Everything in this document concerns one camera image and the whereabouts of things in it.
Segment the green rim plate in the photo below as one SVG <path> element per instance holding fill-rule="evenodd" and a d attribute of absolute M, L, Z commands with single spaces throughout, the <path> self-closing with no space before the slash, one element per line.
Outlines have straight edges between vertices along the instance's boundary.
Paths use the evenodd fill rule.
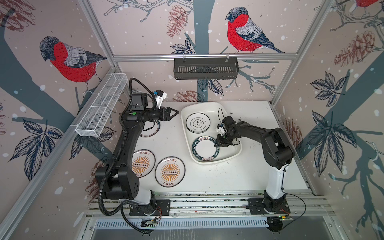
<path fill-rule="evenodd" d="M 192 153 L 199 161 L 209 162 L 219 155 L 220 149 L 216 147 L 216 140 L 210 136 L 201 136 L 194 140 Z"/>

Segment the white plate black emblem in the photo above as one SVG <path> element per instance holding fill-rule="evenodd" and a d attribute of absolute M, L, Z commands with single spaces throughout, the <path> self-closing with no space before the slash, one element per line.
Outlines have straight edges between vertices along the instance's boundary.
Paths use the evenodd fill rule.
<path fill-rule="evenodd" d="M 186 127 L 195 134 L 202 134 L 206 132 L 211 125 L 210 118 L 203 113 L 194 113 L 187 117 Z"/>

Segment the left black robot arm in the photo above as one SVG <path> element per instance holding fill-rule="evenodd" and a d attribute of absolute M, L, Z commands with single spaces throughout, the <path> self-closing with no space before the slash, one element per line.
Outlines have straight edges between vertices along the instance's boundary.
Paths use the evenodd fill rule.
<path fill-rule="evenodd" d="M 135 148 L 146 122 L 170 121 L 179 111 L 170 107 L 127 107 L 121 114 L 122 133 L 112 158 L 104 167 L 97 168 L 95 178 L 99 185 L 98 204 L 105 216 L 112 216 L 129 204 L 140 211 L 156 210 L 153 191 L 140 187 L 140 180 L 132 170 Z"/>

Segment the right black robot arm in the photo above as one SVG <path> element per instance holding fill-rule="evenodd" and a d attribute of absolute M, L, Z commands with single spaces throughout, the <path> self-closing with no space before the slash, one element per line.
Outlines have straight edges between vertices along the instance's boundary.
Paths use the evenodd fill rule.
<path fill-rule="evenodd" d="M 284 192 L 285 172 L 294 157 L 287 135 L 281 128 L 266 129 L 244 121 L 235 122 L 231 116 L 225 117 L 216 127 L 215 146 L 234 146 L 234 141 L 248 138 L 261 144 L 264 159 L 270 166 L 269 180 L 264 191 L 264 209 L 273 214 L 286 204 Z"/>

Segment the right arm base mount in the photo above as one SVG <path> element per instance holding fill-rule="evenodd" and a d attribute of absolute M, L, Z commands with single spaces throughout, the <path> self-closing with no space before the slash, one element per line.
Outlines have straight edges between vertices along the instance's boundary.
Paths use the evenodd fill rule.
<path fill-rule="evenodd" d="M 286 196 L 282 196 L 277 200 L 270 198 L 248 199 L 246 209 L 250 210 L 251 215 L 290 215 L 291 211 L 288 206 Z"/>

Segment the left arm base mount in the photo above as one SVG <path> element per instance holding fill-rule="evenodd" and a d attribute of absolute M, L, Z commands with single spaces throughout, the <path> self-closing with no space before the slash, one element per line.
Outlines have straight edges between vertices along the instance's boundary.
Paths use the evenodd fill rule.
<path fill-rule="evenodd" d="M 131 206 L 130 217 L 169 216 L 171 208 L 170 200 L 155 200 L 148 205 Z"/>

